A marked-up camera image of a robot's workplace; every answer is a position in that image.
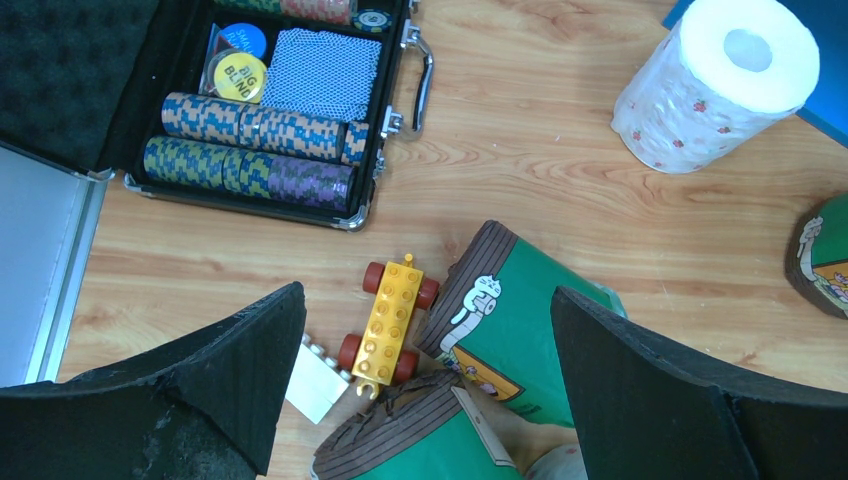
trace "toy car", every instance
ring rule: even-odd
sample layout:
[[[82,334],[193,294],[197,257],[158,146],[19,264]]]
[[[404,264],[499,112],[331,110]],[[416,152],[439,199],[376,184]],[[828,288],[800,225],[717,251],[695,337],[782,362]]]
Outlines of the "toy car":
[[[371,262],[362,280],[362,289],[374,293],[374,308],[363,336],[347,335],[339,349],[339,366],[359,377],[356,393],[371,387],[377,398],[380,385],[403,383],[415,374],[418,353],[403,350],[416,308],[430,308],[439,291],[439,282],[424,276],[413,266],[407,253],[402,264]]]

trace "yellow button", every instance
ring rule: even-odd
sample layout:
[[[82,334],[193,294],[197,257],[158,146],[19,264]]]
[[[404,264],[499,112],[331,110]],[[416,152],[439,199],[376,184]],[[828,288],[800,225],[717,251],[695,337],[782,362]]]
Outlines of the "yellow button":
[[[213,74],[215,93],[228,100],[259,103],[267,80],[267,67],[262,60],[233,49],[219,55],[222,58],[214,65]]]

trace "blue button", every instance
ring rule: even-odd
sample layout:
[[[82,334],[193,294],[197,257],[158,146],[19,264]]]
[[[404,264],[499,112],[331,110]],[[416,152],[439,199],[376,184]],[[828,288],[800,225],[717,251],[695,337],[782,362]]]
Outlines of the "blue button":
[[[268,47],[268,42],[262,30],[254,25],[249,23],[234,23],[221,30],[220,35],[226,38],[234,48],[247,52],[256,58],[265,56],[265,49]]]

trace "paper towel roll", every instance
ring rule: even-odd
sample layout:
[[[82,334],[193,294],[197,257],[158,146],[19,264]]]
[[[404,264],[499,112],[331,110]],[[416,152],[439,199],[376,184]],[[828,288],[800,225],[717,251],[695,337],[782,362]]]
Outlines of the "paper towel roll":
[[[612,128],[689,173],[795,113],[819,78],[812,34],[776,0],[695,0],[615,103]]]

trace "yellow lego brick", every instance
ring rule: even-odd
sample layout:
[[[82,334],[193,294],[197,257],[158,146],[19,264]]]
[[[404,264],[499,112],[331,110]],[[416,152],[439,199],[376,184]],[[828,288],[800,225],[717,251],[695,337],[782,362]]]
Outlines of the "yellow lego brick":
[[[377,298],[371,317],[365,327],[362,343],[354,361],[353,374],[360,377],[357,392],[363,387],[373,389],[377,395],[379,385],[391,385],[403,341],[415,312],[418,289],[424,272],[412,265],[412,255],[407,254],[403,264],[388,262],[380,280]]]

